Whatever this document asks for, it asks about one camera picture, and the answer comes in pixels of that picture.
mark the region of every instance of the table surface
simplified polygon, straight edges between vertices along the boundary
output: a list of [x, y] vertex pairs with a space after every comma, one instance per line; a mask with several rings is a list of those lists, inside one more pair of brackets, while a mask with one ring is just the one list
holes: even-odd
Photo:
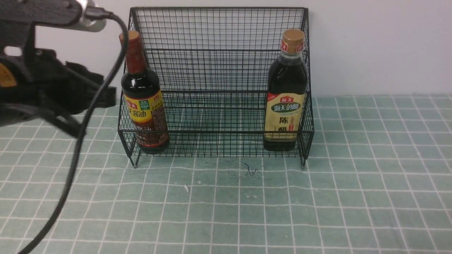
[[[172, 157], [133, 169], [118, 108], [96, 110], [69, 200], [32, 253], [452, 253], [451, 98], [315, 98], [305, 169]], [[40, 120], [0, 128], [0, 253], [46, 222], [74, 143]]]

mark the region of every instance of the black cable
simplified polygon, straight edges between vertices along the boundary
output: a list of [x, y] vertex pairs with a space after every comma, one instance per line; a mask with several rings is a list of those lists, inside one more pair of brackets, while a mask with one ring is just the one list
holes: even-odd
[[122, 33], [124, 34], [124, 43], [122, 44], [121, 52], [119, 53], [119, 56], [114, 64], [113, 68], [111, 69], [111, 71], [108, 74], [105, 81], [100, 86], [99, 90], [97, 91], [96, 95], [94, 96], [93, 100], [91, 101], [91, 104], [89, 105], [89, 107], [86, 111], [85, 117], [83, 118], [83, 121], [81, 124], [81, 129], [78, 133], [77, 142], [75, 144], [74, 155], [72, 156], [71, 166], [69, 168], [69, 172], [68, 172], [67, 178], [66, 178], [66, 183], [63, 188], [63, 193], [61, 194], [60, 200], [58, 201], [58, 204], [56, 205], [55, 210], [52, 213], [52, 216], [50, 216], [47, 223], [44, 225], [44, 227], [41, 229], [41, 231], [34, 237], [34, 239], [27, 246], [25, 246], [18, 254], [29, 254], [30, 252], [32, 252], [36, 248], [36, 246], [44, 239], [44, 237], [49, 233], [50, 229], [53, 227], [53, 225], [57, 221], [57, 219], [64, 207], [64, 204], [66, 203], [66, 200], [69, 196], [69, 191], [71, 190], [72, 183], [74, 182], [74, 177], [75, 177], [75, 173], [77, 170], [77, 164], [78, 164], [79, 158], [80, 158], [80, 151], [81, 151], [82, 144], [83, 144], [83, 138], [85, 136], [85, 131], [88, 126], [91, 115], [93, 114], [93, 111], [95, 109], [95, 106], [96, 106], [101, 94], [108, 88], [108, 86], [112, 82], [113, 78], [117, 74], [119, 68], [121, 67], [122, 61], [124, 60], [126, 52], [127, 52], [128, 41], [129, 41], [128, 40], [128, 31], [127, 31], [126, 25], [121, 20], [121, 18], [111, 12], [106, 12], [102, 8], [91, 7], [91, 8], [87, 8], [86, 12], [88, 12], [88, 11], [89, 11], [88, 18], [90, 18], [90, 19], [111, 19], [111, 20], [116, 21], [121, 26]]

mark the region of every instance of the metal mesh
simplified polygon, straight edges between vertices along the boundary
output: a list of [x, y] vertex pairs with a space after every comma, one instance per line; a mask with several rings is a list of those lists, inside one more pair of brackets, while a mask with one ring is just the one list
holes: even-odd
[[[171, 143], [167, 156], [300, 156], [306, 159], [314, 123], [310, 84], [296, 148], [264, 150], [267, 76], [282, 33], [306, 34], [305, 8], [131, 9], [130, 29], [142, 36], [148, 66], [159, 75]], [[119, 134], [127, 155], [141, 155], [121, 100]]]

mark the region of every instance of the vinegar bottle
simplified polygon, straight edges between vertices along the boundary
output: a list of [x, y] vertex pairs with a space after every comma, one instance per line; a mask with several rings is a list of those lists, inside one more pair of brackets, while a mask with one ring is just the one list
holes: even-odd
[[281, 53], [268, 72], [264, 148], [290, 151], [295, 147], [308, 86], [308, 70], [301, 57], [305, 34], [298, 29], [284, 32]]
[[163, 152], [169, 145], [170, 136], [165, 118], [162, 92], [157, 74], [147, 68], [143, 45], [137, 31], [129, 31], [129, 48], [126, 54], [127, 73], [122, 76], [121, 86], [135, 137], [140, 149], [148, 154]]

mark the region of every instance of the grid pattern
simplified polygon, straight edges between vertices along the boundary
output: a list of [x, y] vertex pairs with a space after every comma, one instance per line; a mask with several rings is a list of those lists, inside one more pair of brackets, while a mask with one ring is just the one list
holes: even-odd
[[[262, 147], [266, 93], [164, 93], [170, 146], [160, 156], [307, 157], [313, 137], [310, 97], [305, 100], [304, 120], [298, 145], [289, 152], [270, 152]], [[124, 100], [120, 107], [119, 130], [126, 151], [141, 155], [135, 145], [135, 125], [128, 117]]]
[[[314, 106], [304, 171], [288, 157], [143, 157], [132, 169], [118, 107], [96, 110], [69, 201], [33, 254], [452, 253], [452, 96]], [[73, 145], [39, 120], [0, 128], [2, 253], [50, 216]]]
[[[307, 9], [138, 7], [131, 9], [129, 27], [141, 33], [147, 64], [164, 91], [170, 145], [161, 155], [307, 159], [314, 134], [310, 83], [295, 149], [261, 146], [268, 68], [285, 30], [305, 32], [302, 57], [309, 69]], [[119, 135], [136, 165], [143, 154], [139, 131], [122, 104]]]

